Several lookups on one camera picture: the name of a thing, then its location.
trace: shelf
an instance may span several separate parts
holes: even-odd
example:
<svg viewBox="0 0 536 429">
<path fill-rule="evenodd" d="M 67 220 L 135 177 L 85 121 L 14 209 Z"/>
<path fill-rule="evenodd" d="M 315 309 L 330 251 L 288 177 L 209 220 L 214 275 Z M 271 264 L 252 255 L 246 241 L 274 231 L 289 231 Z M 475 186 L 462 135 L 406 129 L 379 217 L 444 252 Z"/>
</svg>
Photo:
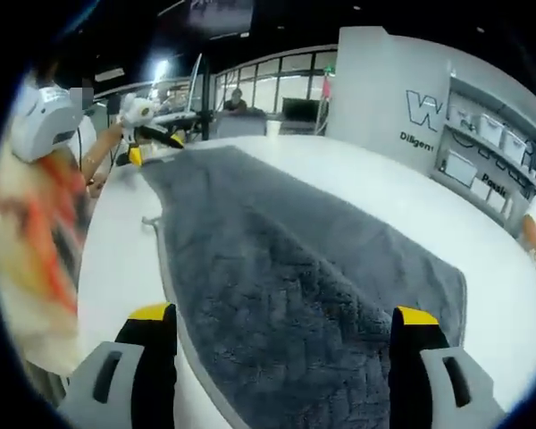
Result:
<svg viewBox="0 0 536 429">
<path fill-rule="evenodd" d="M 445 188 L 452 190 L 460 197 L 467 200 L 473 206 L 485 213 L 490 219 L 496 222 L 500 227 L 504 228 L 507 225 L 506 217 L 497 212 L 494 208 L 489 206 L 485 200 L 474 195 L 469 188 L 467 188 L 463 183 L 454 179 L 439 170 L 431 172 L 431 179 L 436 181 L 438 184 L 444 186 Z"/>
<path fill-rule="evenodd" d="M 513 170 L 515 170 L 518 174 L 520 174 L 520 176 L 526 179 L 536 189 L 536 179 L 533 178 L 528 172 L 523 170 L 519 163 L 517 163 L 515 160 L 513 160 L 507 154 L 505 154 L 504 151 L 500 147 L 493 145 L 488 140 L 483 139 L 481 136 L 479 136 L 478 134 L 475 134 L 472 131 L 457 127 L 456 125 L 450 123 L 449 121 L 445 122 L 445 127 L 453 132 L 456 132 L 457 134 L 460 134 L 466 139 L 469 139 L 470 141 L 472 141 L 474 144 L 478 145 L 479 147 L 483 147 L 489 150 L 490 152 L 492 152 L 497 158 L 500 159 L 500 161 L 502 161 L 505 164 L 508 164 Z"/>
<path fill-rule="evenodd" d="M 451 76 L 450 78 L 450 89 L 496 112 L 509 125 L 516 127 L 528 139 L 536 142 L 536 123 L 522 112 L 505 103 L 501 98 L 456 76 Z"/>
</svg>

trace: storage bin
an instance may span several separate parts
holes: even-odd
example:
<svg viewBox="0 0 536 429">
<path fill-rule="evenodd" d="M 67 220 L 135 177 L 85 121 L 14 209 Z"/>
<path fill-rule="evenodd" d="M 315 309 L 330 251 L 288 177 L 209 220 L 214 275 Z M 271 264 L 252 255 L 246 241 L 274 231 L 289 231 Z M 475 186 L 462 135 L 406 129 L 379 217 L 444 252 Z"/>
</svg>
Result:
<svg viewBox="0 0 536 429">
<path fill-rule="evenodd" d="M 496 147 L 500 147 L 502 131 L 504 131 L 502 123 L 487 114 L 481 114 L 476 118 L 476 131 L 483 139 Z"/>
<path fill-rule="evenodd" d="M 506 200 L 504 197 L 497 193 L 496 190 L 492 190 L 489 194 L 489 198 L 487 199 L 489 206 L 494 208 L 499 213 L 502 213 L 502 208 L 504 207 L 505 202 Z"/>
<path fill-rule="evenodd" d="M 482 201 L 486 201 L 486 198 L 489 197 L 490 186 L 475 177 L 471 185 L 471 192 Z"/>
<path fill-rule="evenodd" d="M 476 165 L 459 155 L 457 152 L 452 150 L 448 151 L 447 165 L 445 166 L 446 175 L 457 179 L 466 187 L 470 188 L 473 184 L 476 172 Z"/>
<path fill-rule="evenodd" d="M 512 214 L 512 207 L 514 206 L 514 200 L 512 198 L 509 198 L 507 200 L 507 203 L 504 205 L 504 211 L 502 214 L 506 219 L 510 219 L 510 215 Z"/>
<path fill-rule="evenodd" d="M 448 107 L 448 121 L 456 127 L 473 129 L 473 116 L 457 105 Z"/>
<path fill-rule="evenodd" d="M 505 130 L 502 135 L 502 150 L 505 155 L 515 161 L 517 164 L 521 164 L 524 158 L 524 152 L 526 151 L 526 143 L 516 136 L 512 131 Z"/>
</svg>

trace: ceiling light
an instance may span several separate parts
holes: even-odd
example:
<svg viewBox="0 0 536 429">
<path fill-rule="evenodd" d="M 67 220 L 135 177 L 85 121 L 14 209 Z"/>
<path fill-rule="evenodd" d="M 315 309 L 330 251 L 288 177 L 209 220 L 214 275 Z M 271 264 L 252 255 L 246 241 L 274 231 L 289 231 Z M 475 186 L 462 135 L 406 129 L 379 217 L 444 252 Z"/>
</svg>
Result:
<svg viewBox="0 0 536 429">
<path fill-rule="evenodd" d="M 155 82 L 164 78 L 165 74 L 169 71 L 169 62 L 167 60 L 162 60 L 157 63 L 155 67 Z"/>
<path fill-rule="evenodd" d="M 96 82 L 103 82 L 104 80 L 110 80 L 124 76 L 125 71 L 121 67 L 110 71 L 104 71 L 103 73 L 96 74 Z"/>
</svg>

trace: window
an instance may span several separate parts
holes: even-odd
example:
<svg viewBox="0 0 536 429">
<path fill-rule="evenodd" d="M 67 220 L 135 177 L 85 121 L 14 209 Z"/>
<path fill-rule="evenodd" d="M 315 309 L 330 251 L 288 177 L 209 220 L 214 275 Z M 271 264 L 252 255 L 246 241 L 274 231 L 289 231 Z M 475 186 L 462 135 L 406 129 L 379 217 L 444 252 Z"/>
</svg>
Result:
<svg viewBox="0 0 536 429">
<path fill-rule="evenodd" d="M 312 90 L 310 91 L 310 100 L 319 100 L 322 98 L 323 76 L 313 76 Z"/>
<path fill-rule="evenodd" d="M 240 82 L 240 90 L 242 91 L 242 99 L 247 102 L 247 105 L 252 105 L 252 93 L 254 91 L 254 81 L 248 80 Z"/>
<path fill-rule="evenodd" d="M 214 103 L 216 104 L 216 110 L 221 111 L 222 106 L 224 105 L 224 85 L 226 81 L 226 75 L 223 74 L 222 76 L 219 76 L 216 79 L 216 100 Z"/>
<path fill-rule="evenodd" d="M 230 87 L 233 85 L 233 88 L 234 89 L 236 87 L 236 84 L 237 82 L 239 81 L 239 71 L 238 70 L 233 70 L 233 71 L 229 71 L 227 74 L 226 74 L 226 87 Z"/>
<path fill-rule="evenodd" d="M 274 113 L 277 78 L 263 78 L 256 81 L 256 97 L 254 107 L 268 114 Z"/>
<path fill-rule="evenodd" d="M 255 70 L 256 70 L 255 65 L 251 65 L 250 67 L 243 67 L 242 70 L 240 71 L 240 80 L 254 78 Z"/>
<path fill-rule="evenodd" d="M 275 60 L 270 60 L 266 63 L 258 64 L 258 76 L 266 76 L 267 74 L 277 73 L 279 63 L 280 60 L 276 58 Z"/>
<path fill-rule="evenodd" d="M 307 99 L 307 76 L 285 76 L 280 78 L 277 112 L 282 111 L 283 98 Z"/>
<path fill-rule="evenodd" d="M 331 65 L 332 67 L 335 67 L 337 59 L 338 59 L 338 51 L 319 52 L 315 55 L 314 69 L 324 70 L 329 65 Z"/>
<path fill-rule="evenodd" d="M 186 89 L 179 89 L 175 91 L 175 97 L 172 100 L 172 105 L 176 108 L 185 107 L 188 102 L 188 91 Z M 196 105 L 197 102 L 193 100 L 193 108 L 198 109 L 198 105 Z"/>
<path fill-rule="evenodd" d="M 238 87 L 239 87 L 239 85 L 236 82 L 229 83 L 226 86 L 226 94 L 224 95 L 224 101 L 230 100 L 230 98 L 232 97 L 232 91 L 234 91 L 234 89 L 236 89 Z"/>
<path fill-rule="evenodd" d="M 298 70 L 310 70 L 312 66 L 312 54 L 286 56 L 282 59 L 282 71 L 295 72 Z"/>
<path fill-rule="evenodd" d="M 185 90 L 186 102 L 188 101 L 188 93 L 190 91 L 190 85 Z M 203 108 L 203 75 L 199 74 L 195 80 L 195 90 L 193 91 L 193 97 L 191 100 L 190 108 L 199 112 Z"/>
</svg>

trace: cup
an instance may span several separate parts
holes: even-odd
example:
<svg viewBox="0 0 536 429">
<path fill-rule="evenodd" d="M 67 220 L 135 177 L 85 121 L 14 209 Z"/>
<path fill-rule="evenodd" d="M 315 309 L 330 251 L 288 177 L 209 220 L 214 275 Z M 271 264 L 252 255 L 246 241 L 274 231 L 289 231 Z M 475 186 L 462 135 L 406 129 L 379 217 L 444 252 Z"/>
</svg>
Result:
<svg viewBox="0 0 536 429">
<path fill-rule="evenodd" d="M 276 139 L 280 135 L 280 127 L 282 122 L 280 121 L 267 121 L 266 122 L 266 137 L 268 139 Z"/>
</svg>

